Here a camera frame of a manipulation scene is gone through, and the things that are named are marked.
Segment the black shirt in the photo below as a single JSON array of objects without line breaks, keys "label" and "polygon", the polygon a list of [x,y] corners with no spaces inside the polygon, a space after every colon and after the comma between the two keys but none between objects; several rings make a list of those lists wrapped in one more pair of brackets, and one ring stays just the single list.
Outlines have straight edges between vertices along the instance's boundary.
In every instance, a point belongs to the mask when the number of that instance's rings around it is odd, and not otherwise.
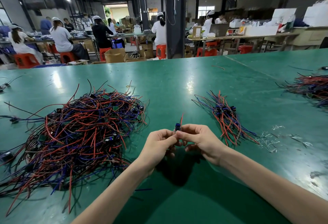
[{"label": "black shirt", "polygon": [[107,39],[106,32],[108,34],[114,35],[111,30],[105,25],[93,25],[92,26],[93,35],[96,38],[99,48],[109,48],[112,47],[112,42]]},{"label": "black shirt", "polygon": [[74,30],[74,26],[73,26],[72,23],[68,23],[68,24],[65,23],[65,28],[66,28],[67,31],[69,31],[69,32],[71,32],[71,31]]}]

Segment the green workbench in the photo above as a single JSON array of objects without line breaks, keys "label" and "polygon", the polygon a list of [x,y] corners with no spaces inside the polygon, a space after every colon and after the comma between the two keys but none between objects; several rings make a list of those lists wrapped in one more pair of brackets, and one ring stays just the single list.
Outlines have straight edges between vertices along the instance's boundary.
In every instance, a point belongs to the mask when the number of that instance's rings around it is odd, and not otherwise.
[{"label": "green workbench", "polygon": [[[0,78],[1,83],[23,75],[0,94],[0,114],[28,116],[14,108],[9,111],[2,102],[10,101],[30,112],[49,104],[66,103],[78,84],[77,96],[89,92],[87,79],[95,88],[108,80],[106,84],[120,92],[125,92],[132,80],[135,95],[143,96],[144,102],[150,99],[148,126],[126,142],[124,156],[135,159],[151,131],[174,129],[182,113],[184,124],[204,124],[220,136],[212,115],[191,101],[194,94],[205,96],[208,90],[220,90],[227,95],[228,103],[236,106],[241,123],[265,136],[260,138],[261,145],[242,141],[236,150],[327,199],[327,113],[300,95],[284,93],[275,84],[292,82],[297,72],[312,73],[289,65],[316,70],[328,65],[327,58],[328,50],[320,49],[0,71],[0,77],[8,78]],[[40,114],[44,116],[55,108],[48,107]],[[0,124],[0,150],[27,139],[26,123],[11,124],[8,119],[0,119]],[[289,135],[297,135],[307,145]],[[0,223],[69,223],[109,181],[93,179],[92,176],[88,185],[73,190],[79,200],[71,214],[64,210],[68,192],[56,191],[50,196],[51,188],[36,190],[7,218],[4,216],[13,198],[0,198]],[[251,189],[183,149],[177,150],[174,161],[164,160],[159,170],[139,187],[148,188],[153,190],[134,193],[115,223],[288,223]]]}]

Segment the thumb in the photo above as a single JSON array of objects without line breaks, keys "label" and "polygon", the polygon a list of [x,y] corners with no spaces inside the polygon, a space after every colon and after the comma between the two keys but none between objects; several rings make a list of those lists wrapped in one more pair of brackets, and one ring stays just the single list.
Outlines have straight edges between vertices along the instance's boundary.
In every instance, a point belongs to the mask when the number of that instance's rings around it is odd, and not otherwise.
[{"label": "thumb", "polygon": [[167,139],[164,139],[163,142],[166,144],[166,148],[169,148],[170,146],[177,143],[178,139],[177,139],[176,135],[172,135],[171,137],[168,137]]},{"label": "thumb", "polygon": [[177,131],[176,136],[178,139],[182,139],[187,142],[193,142],[195,144],[199,143],[197,134],[189,134],[182,131]]}]

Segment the laptop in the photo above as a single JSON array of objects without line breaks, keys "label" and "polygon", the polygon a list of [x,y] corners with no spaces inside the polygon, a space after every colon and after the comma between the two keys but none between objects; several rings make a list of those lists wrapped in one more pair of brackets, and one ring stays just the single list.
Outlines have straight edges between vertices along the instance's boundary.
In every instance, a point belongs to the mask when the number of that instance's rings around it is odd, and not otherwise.
[{"label": "laptop", "polygon": [[215,37],[223,37],[227,34],[229,29],[229,23],[212,24],[210,27],[210,33],[215,33]]}]

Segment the white cap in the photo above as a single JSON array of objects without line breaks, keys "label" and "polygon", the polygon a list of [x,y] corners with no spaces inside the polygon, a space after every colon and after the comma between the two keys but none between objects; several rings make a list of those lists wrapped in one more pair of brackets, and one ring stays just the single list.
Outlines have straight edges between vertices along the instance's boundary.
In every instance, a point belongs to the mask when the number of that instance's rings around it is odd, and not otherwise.
[{"label": "white cap", "polygon": [[95,15],[94,17],[93,17],[93,20],[95,20],[95,19],[101,19],[98,15]]},{"label": "white cap", "polygon": [[15,29],[15,28],[20,28],[20,29],[22,29],[21,27],[16,26],[16,25],[14,25],[14,24],[10,24],[9,28],[10,28],[10,29]]},{"label": "white cap", "polygon": [[64,23],[61,21],[61,19],[59,19],[59,18],[57,18],[57,17],[53,17],[53,18],[52,18],[52,21],[54,21],[54,20],[59,20],[59,21],[64,25]]},{"label": "white cap", "polygon": [[212,15],[212,14],[215,14],[215,11],[214,10],[209,11],[206,16]]}]

